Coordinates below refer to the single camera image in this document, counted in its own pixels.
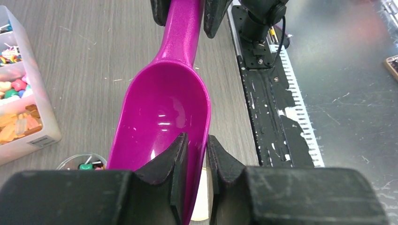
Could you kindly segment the magenta plastic scoop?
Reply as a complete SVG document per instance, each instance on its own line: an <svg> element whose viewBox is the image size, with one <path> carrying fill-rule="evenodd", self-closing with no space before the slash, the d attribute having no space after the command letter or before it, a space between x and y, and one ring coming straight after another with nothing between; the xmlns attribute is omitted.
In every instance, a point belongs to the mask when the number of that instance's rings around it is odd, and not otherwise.
<svg viewBox="0 0 398 225"><path fill-rule="evenodd" d="M210 126L207 88L193 68L204 2L173 0L161 47L129 85L107 169L128 170L121 223L187 225Z"/></svg>

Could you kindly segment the clear plastic jar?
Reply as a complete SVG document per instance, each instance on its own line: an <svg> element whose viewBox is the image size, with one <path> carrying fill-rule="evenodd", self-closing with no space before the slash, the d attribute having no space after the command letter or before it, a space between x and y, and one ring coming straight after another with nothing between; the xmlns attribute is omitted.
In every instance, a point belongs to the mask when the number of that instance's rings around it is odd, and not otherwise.
<svg viewBox="0 0 398 225"><path fill-rule="evenodd" d="M81 153L62 161L56 170L105 170L107 161L96 153Z"/></svg>

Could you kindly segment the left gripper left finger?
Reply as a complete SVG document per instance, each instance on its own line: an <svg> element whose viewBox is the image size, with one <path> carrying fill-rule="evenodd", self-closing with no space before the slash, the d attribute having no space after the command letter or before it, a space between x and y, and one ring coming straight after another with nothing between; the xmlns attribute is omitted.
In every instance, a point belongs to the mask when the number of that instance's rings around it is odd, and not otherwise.
<svg viewBox="0 0 398 225"><path fill-rule="evenodd" d="M3 225L180 225L188 136L130 170L22 171L0 190Z"/></svg>

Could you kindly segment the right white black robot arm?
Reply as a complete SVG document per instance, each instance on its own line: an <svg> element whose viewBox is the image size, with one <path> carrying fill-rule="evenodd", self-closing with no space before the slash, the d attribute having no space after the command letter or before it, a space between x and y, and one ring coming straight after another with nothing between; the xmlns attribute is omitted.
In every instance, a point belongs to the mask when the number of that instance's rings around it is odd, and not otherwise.
<svg viewBox="0 0 398 225"><path fill-rule="evenodd" d="M214 38L227 12L230 0L204 1L204 31L209 38ZM243 29L245 38L249 41L260 41L268 29L285 19L286 0L241 0L241 6L248 10L249 29ZM159 26L166 25L170 8L169 0L150 1L154 21Z"/></svg>

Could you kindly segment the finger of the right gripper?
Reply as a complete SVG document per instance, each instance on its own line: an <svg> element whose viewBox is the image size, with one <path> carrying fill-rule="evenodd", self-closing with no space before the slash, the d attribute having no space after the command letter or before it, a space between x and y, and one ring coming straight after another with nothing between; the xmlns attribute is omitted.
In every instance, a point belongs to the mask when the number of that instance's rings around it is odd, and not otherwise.
<svg viewBox="0 0 398 225"><path fill-rule="evenodd" d="M205 0L203 28L208 38L214 38L232 0Z"/></svg>
<svg viewBox="0 0 398 225"><path fill-rule="evenodd" d="M150 4L155 23L159 26L165 26L171 0L150 0Z"/></svg>

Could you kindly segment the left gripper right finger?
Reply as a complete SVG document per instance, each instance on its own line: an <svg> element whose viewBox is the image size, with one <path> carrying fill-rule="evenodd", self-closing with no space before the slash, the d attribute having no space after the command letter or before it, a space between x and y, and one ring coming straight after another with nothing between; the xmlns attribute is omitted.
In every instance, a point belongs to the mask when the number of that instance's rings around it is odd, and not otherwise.
<svg viewBox="0 0 398 225"><path fill-rule="evenodd" d="M368 180L345 168L246 166L207 141L212 225L387 225Z"/></svg>

